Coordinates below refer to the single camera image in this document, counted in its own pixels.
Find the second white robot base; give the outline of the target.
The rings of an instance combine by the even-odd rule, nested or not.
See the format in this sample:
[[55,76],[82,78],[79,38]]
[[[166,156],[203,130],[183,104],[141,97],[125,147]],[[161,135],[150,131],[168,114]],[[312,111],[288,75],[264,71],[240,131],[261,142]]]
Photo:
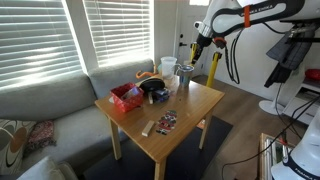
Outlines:
[[320,180],[320,108],[302,140],[271,167],[274,180]]

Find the white franka robot arm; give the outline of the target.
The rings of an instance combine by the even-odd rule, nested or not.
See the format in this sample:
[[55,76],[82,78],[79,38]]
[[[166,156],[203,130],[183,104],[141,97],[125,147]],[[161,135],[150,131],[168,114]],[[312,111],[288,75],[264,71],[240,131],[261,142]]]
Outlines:
[[269,21],[309,21],[320,18],[320,0],[264,0],[241,6],[237,0],[213,0],[203,21],[196,21],[199,34],[192,51],[194,65],[205,47],[214,42],[225,47],[224,38],[234,31]]

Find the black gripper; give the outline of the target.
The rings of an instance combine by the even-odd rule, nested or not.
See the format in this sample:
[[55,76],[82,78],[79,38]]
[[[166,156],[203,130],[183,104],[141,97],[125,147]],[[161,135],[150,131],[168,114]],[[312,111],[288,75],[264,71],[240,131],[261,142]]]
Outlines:
[[198,34],[196,42],[193,44],[193,52],[191,53],[191,65],[194,66],[198,61],[204,47],[208,47],[212,42],[211,38]]

